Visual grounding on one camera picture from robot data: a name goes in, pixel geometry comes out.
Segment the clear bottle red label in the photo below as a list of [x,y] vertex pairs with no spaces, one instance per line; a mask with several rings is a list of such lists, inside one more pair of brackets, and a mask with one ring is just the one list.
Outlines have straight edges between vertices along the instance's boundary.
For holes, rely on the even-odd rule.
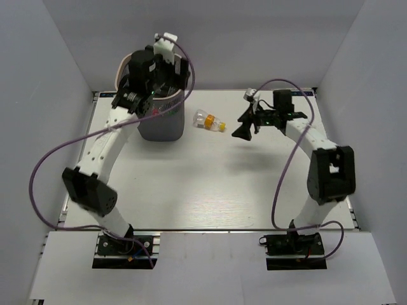
[[168,109],[166,107],[154,107],[151,111],[152,117],[165,117],[168,116]]

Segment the clear bottle orange cap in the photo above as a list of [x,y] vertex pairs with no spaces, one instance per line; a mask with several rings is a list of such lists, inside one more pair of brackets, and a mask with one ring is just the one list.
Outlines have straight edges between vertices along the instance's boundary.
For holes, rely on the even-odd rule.
[[213,132],[224,132],[226,130],[225,122],[201,109],[197,110],[193,116],[193,126]]

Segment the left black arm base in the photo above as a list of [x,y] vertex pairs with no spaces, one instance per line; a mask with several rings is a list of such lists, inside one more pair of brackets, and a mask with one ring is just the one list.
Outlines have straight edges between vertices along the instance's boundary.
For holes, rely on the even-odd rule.
[[150,259],[138,243],[116,241],[104,233],[99,233],[92,268],[123,270],[153,269],[158,260],[160,234],[142,231],[135,231],[134,233],[134,238],[143,244],[148,251]]

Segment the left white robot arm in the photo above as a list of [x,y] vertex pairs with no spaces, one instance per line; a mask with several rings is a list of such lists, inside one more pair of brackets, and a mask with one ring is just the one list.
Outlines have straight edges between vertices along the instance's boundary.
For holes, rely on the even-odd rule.
[[108,185],[111,170],[135,131],[151,142],[181,138],[189,76],[190,63],[169,41],[157,41],[127,55],[116,73],[116,95],[105,130],[79,163],[62,173],[71,200],[113,237],[113,247],[119,253],[133,249],[134,237],[132,226],[116,207],[117,192]]

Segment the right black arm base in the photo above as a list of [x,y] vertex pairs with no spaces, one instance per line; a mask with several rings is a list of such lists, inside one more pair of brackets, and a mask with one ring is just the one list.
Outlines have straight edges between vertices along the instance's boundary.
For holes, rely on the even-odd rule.
[[313,235],[269,234],[259,239],[266,250],[268,271],[327,269],[324,245],[319,233]]

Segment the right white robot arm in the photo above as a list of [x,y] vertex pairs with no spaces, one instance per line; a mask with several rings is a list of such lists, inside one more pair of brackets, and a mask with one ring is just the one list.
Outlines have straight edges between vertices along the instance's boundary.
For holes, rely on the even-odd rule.
[[296,112],[290,90],[275,90],[270,110],[261,107],[255,89],[247,89],[244,99],[249,107],[239,117],[241,125],[233,137],[250,141],[262,126],[274,126],[310,159],[308,197],[289,225],[288,231],[294,233],[287,237],[288,248],[300,254],[310,246],[309,236],[318,232],[328,213],[355,192],[354,150],[335,144],[313,127],[306,114]]

